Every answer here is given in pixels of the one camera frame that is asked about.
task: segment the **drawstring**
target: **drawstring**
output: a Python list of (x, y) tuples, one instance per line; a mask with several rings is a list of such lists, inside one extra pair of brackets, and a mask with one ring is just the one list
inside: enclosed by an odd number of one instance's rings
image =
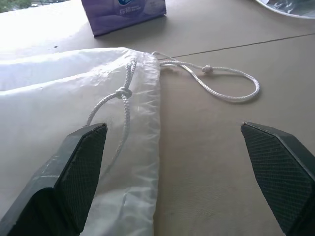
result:
[[(231, 69), (231, 68), (227, 68), (227, 67), (211, 67), (210, 65), (207, 65), (205, 67), (197, 66), (195, 64), (175, 60), (175, 59), (173, 59), (173, 58), (171, 58), (165, 54), (159, 53), (159, 52), (153, 52), (152, 55), (154, 55), (154, 56), (160, 55), (160, 56), (168, 58), (169, 60), (161, 61), (159, 63), (161, 67), (166, 67), (166, 66), (181, 67), (182, 69), (186, 70), (189, 74), (191, 74), (194, 77), (194, 79), (197, 80), (197, 82), (200, 83), (200, 85), (204, 87), (205, 90), (207, 90), (209, 93), (211, 93), (212, 95), (214, 95), (214, 96), (216, 96), (222, 100), (225, 100), (228, 102), (245, 102), (245, 101), (249, 101), (249, 100), (253, 99), (259, 93), (260, 85), (259, 85), (259, 82), (257, 81), (257, 79), (255, 79), (253, 76), (251, 76), (249, 74), (244, 73), (243, 71), (235, 70), (235, 69)], [(250, 95), (247, 95), (247, 96), (233, 97), (233, 96), (224, 95), (224, 94), (218, 93), (218, 92), (212, 90), (211, 88), (209, 88), (205, 83), (203, 83), (198, 78), (198, 76), (189, 67), (202, 70), (202, 72), (207, 73), (207, 74), (210, 74), (215, 70), (226, 71), (226, 72), (238, 74), (238, 75), (241, 75), (241, 76), (249, 79), (250, 81), (252, 81), (254, 83), (256, 89), (253, 93), (251, 93)]]
[(115, 151), (114, 157), (111, 161), (111, 163), (108, 165), (107, 169), (105, 170), (104, 173), (102, 173), (102, 176), (107, 174), (112, 166), (115, 164), (119, 154), (121, 153), (123, 146), (127, 140), (127, 137), (129, 135), (130, 131), (130, 104), (128, 99), (132, 96), (132, 91), (129, 89), (134, 71), (137, 66), (137, 60), (136, 58), (132, 59), (130, 63), (126, 65), (126, 81), (123, 87), (120, 87), (118, 90), (116, 90), (113, 94), (108, 95), (104, 99), (102, 99), (93, 109), (91, 114), (89, 115), (88, 121), (87, 121), (87, 126), (91, 125), (91, 122), (95, 116), (95, 114), (98, 112), (98, 110), (109, 100), (113, 98), (118, 98), (122, 99), (124, 103), (124, 109), (125, 109), (125, 123), (124, 123), (124, 130), (123, 130), (123, 137), (121, 141), (118, 144), (118, 147)]
[[(197, 80), (197, 82), (200, 83), (200, 85), (203, 86), (209, 93), (211, 93), (212, 95), (214, 95), (214, 96), (216, 96), (222, 100), (225, 100), (228, 102), (245, 102), (245, 101), (251, 100), (252, 98), (254, 98), (259, 93), (260, 85), (259, 85), (259, 82), (257, 81), (257, 79), (255, 79), (253, 76), (251, 76), (249, 74), (244, 73), (243, 71), (230, 69), (230, 68), (226, 68), (226, 67), (211, 67), (210, 65), (207, 65), (204, 67), (197, 66), (195, 64), (175, 60), (175, 59), (173, 59), (173, 58), (171, 58), (165, 54), (159, 53), (159, 52), (153, 52), (152, 55), (154, 55), (154, 56), (160, 55), (160, 56), (164, 56), (164, 57), (168, 58), (169, 60), (161, 61), (159, 63), (161, 67), (166, 67), (166, 66), (181, 67), (182, 69), (184, 69), (188, 73), (190, 73), (195, 78), (195, 80)], [(128, 99), (132, 96), (132, 91), (129, 89), (129, 86), (130, 86), (134, 71), (136, 69), (136, 66), (137, 66), (137, 60), (136, 59), (132, 59), (131, 62), (126, 65), (126, 81), (125, 81), (124, 86), (120, 87), (113, 94), (108, 95), (107, 97), (102, 99), (94, 107), (94, 109), (92, 110), (92, 112), (89, 115), (89, 118), (87, 120), (87, 126), (91, 125), (91, 122), (92, 122), (94, 116), (96, 115), (96, 113), (98, 112), (98, 110), (109, 100), (114, 99), (114, 98), (118, 98), (118, 99), (123, 100), (124, 108), (125, 108), (125, 124), (124, 124), (123, 137), (122, 137), (122, 140), (120, 141), (120, 143), (116, 149), (116, 152), (115, 152), (115, 155), (112, 159), (112, 162), (108, 165), (105, 172), (101, 174), (101, 177), (104, 176), (105, 174), (107, 174), (110, 171), (110, 169), (112, 168), (112, 166), (115, 164), (119, 154), (121, 153), (121, 151), (123, 149), (123, 146), (127, 140), (127, 137), (129, 135), (129, 131), (130, 131), (130, 104), (129, 104)], [(190, 67), (194, 68), (194, 69), (202, 70), (202, 72), (207, 73), (207, 74), (210, 74), (215, 70), (239, 74), (239, 75), (244, 76), (245, 78), (249, 79), (250, 81), (252, 81), (255, 84), (256, 90), (253, 93), (251, 93), (250, 95), (242, 96), (242, 97), (232, 97), (232, 96), (220, 94), (220, 93), (212, 90), (211, 88), (209, 88), (207, 85), (205, 85), (198, 78), (198, 76), (190, 69)]]

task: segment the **table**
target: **table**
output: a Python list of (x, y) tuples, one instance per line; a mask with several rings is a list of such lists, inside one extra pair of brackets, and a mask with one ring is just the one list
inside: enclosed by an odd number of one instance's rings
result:
[[(276, 127), (315, 153), (314, 21), (284, 17), (251, 0), (166, 2), (167, 17), (96, 39), (77, 0), (0, 14), (7, 23), (0, 26), (0, 59), (129, 47), (253, 75), (261, 83), (259, 98), (236, 105), (212, 97), (184, 71), (162, 71), (155, 235), (281, 236), (255, 181), (240, 125)], [(199, 75), (224, 94), (253, 89), (237, 76)]]

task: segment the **white drawstring bag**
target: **white drawstring bag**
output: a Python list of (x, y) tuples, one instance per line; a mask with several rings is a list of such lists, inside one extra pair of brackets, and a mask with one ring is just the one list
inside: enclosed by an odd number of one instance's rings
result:
[[(199, 67), (166, 55), (169, 60), (159, 62), (154, 55), (126, 48), (87, 49), (0, 61), (0, 219), (68, 134), (105, 122), (100, 179), (81, 235), (153, 235), (160, 66), (185, 69), (209, 93), (229, 102), (259, 93), (257, 80), (242, 71)], [(256, 90), (243, 97), (219, 94), (189, 67), (240, 74)]]

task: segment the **plastic bag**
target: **plastic bag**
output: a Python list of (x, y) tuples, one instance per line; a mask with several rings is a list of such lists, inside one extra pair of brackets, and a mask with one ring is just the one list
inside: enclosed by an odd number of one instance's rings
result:
[(124, 109), (113, 99), (96, 114), (108, 136), (101, 175), (83, 236), (153, 234), (158, 188), (159, 64), (125, 48), (92, 49), (0, 62), (0, 218), (63, 139), (86, 124), (94, 106), (124, 84), (137, 67), (130, 134), (106, 175), (122, 136)]
[(315, 19), (315, 0), (256, 0), (270, 10), (297, 18)]

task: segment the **tissue box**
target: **tissue box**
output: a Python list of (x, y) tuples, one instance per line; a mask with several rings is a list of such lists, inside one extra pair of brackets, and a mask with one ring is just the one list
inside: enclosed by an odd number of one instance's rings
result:
[(82, 0), (94, 36), (166, 14), (165, 0)]

